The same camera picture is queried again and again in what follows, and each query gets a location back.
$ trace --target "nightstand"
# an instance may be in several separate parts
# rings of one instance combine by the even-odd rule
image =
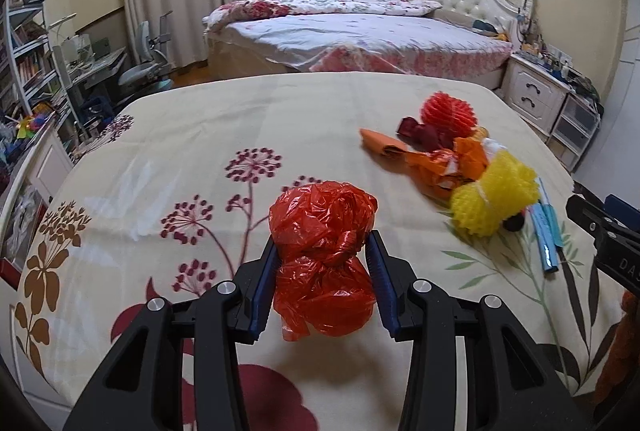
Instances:
[[[502,81],[504,102],[571,172],[600,125],[597,110],[567,84],[512,54]]]
[[[502,89],[504,102],[546,143],[571,88],[539,66],[512,54]]]

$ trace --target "bookshelf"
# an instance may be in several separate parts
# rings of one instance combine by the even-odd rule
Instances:
[[[58,112],[56,131],[68,151],[79,126],[78,113],[62,85],[53,59],[44,0],[5,0],[0,16],[0,106],[9,114],[17,104],[25,116],[47,100]]]

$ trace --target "metal screw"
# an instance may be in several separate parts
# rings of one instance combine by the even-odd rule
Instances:
[[[487,296],[484,298],[484,303],[489,308],[500,308],[502,306],[502,299],[497,296]]]
[[[218,285],[220,294],[231,294],[236,290],[236,284],[233,281],[223,281]]]
[[[146,304],[146,307],[151,310],[151,312],[158,312],[164,306],[164,299],[161,297],[154,297],[149,300],[149,303]]]
[[[416,279],[414,281],[414,290],[416,292],[426,294],[431,290],[431,283],[429,283],[426,279]]]

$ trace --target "wooden floor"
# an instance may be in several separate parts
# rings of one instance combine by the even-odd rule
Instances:
[[[182,71],[183,70],[177,70],[170,75],[171,79],[174,80],[174,87],[176,88],[199,85],[211,81],[209,67],[206,66],[206,64],[204,66],[198,66],[198,64],[191,65],[187,72],[180,73]]]

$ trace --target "red plastic bag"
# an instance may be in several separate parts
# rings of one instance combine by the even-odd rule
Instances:
[[[369,320],[376,297],[356,253],[377,208],[373,196],[337,182],[291,189],[271,206],[269,227],[282,259],[273,307],[286,341],[309,335],[306,323],[339,337]]]

